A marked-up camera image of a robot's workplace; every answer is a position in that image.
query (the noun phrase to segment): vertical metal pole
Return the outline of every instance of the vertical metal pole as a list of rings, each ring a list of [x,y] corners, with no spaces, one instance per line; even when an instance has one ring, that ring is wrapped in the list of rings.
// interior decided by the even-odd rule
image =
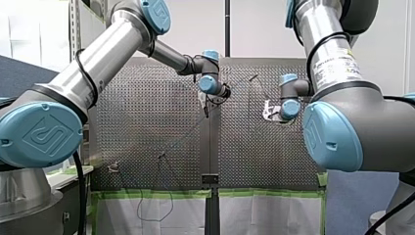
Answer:
[[[225,57],[231,56],[231,0],[225,0]]]

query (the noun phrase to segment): pegboard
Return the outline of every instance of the pegboard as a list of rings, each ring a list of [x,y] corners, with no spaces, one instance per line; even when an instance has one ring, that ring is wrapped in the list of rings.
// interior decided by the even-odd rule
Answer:
[[[192,76],[178,76],[150,59],[131,59],[97,104],[102,165],[93,175],[93,189],[199,189],[197,91]],[[115,163],[119,173],[109,173]]]
[[[102,161],[93,174],[93,190],[200,189],[207,169],[219,174],[220,187],[317,189],[319,169],[302,141],[302,117],[288,126],[262,117],[266,99],[280,104],[279,77],[295,72],[305,78],[304,63],[221,60],[221,76],[232,96],[218,118],[206,119],[192,76],[178,76],[151,59],[131,59],[91,118],[96,138],[91,149]],[[159,159],[163,153],[166,158]],[[120,173],[109,173],[114,163]]]
[[[271,105],[281,105],[279,81],[286,73],[306,79],[305,60],[222,62],[222,78],[234,89],[232,99],[222,105],[218,127],[220,187],[318,188],[316,173],[320,169],[303,143],[302,115],[288,125],[262,117],[265,100],[270,100]]]

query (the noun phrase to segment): metal rod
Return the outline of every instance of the metal rod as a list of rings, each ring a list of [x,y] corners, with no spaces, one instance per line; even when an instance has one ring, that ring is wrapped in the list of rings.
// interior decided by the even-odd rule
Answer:
[[[231,56],[231,0],[225,0],[225,57]]]
[[[85,71],[99,93],[110,83],[134,52],[141,46],[139,30],[128,20],[115,21],[79,56]],[[85,111],[92,103],[92,87],[82,76],[76,61],[45,85],[74,102]]]
[[[158,40],[154,42],[154,49],[150,46],[140,51],[176,71],[183,71],[188,63],[185,56]]]

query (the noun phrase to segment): white fabric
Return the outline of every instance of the white fabric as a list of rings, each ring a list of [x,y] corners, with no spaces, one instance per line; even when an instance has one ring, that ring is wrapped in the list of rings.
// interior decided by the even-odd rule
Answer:
[[[320,235],[322,199],[253,196],[220,199],[226,235]]]
[[[173,200],[172,213],[162,222],[137,217],[140,199],[100,200],[96,234],[99,235],[205,235],[206,199]],[[169,199],[144,199],[140,206],[145,219],[161,219],[171,209]]]

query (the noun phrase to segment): small metal part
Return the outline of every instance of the small metal part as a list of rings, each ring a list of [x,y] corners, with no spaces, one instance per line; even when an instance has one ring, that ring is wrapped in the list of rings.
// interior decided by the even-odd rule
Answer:
[[[218,184],[219,175],[218,174],[202,174],[202,183],[203,184]]]
[[[62,222],[65,224],[65,223],[68,223],[69,221],[70,221],[70,213],[65,211],[63,214]]]
[[[263,118],[270,121],[282,122],[280,116],[278,115],[281,110],[281,106],[270,106],[269,103],[270,100],[265,100],[262,112]]]
[[[114,164],[110,164],[108,166],[109,173],[119,173],[119,162],[115,162]]]

